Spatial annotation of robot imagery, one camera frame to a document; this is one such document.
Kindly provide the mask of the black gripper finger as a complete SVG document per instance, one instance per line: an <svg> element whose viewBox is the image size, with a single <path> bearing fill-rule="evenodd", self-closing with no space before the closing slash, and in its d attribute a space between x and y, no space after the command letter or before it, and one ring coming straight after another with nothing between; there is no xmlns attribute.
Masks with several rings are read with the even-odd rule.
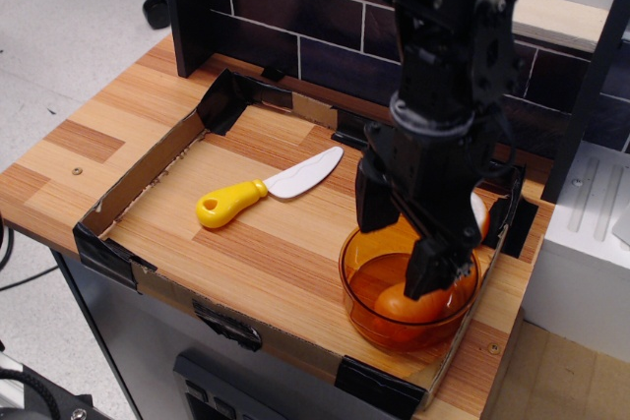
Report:
<svg viewBox="0 0 630 420"><path fill-rule="evenodd" d="M458 275L457 252L434 237L418 239L409 257L404 294L412 300L452 286Z"/></svg>
<svg viewBox="0 0 630 420"><path fill-rule="evenodd" d="M362 158L357 166L355 206L357 223L363 233L383 229L399 219L390 185L367 158Z"/></svg>

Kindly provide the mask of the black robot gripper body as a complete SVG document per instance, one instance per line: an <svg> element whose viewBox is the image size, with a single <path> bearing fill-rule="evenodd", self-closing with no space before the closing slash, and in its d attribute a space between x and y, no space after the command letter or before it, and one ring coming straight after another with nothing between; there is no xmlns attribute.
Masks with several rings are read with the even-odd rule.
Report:
<svg viewBox="0 0 630 420"><path fill-rule="evenodd" d="M457 252L456 277L467 273L481 241L471 193L489 171L492 127L474 124L459 138L438 140L370 122L364 134L362 158L384 175L400 214L421 239L437 238Z"/></svg>

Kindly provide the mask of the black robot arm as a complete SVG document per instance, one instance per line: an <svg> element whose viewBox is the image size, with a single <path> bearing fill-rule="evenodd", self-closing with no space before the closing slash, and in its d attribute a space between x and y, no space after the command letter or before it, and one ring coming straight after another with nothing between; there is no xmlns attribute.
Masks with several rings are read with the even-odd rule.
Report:
<svg viewBox="0 0 630 420"><path fill-rule="evenodd" d="M405 275L410 299L450 287L482 240L471 195L504 175L493 159L510 139L501 107L521 67L513 39L517 0L390 0L402 75L391 125L370 123L357 166L359 228L404 217L418 232Z"/></svg>

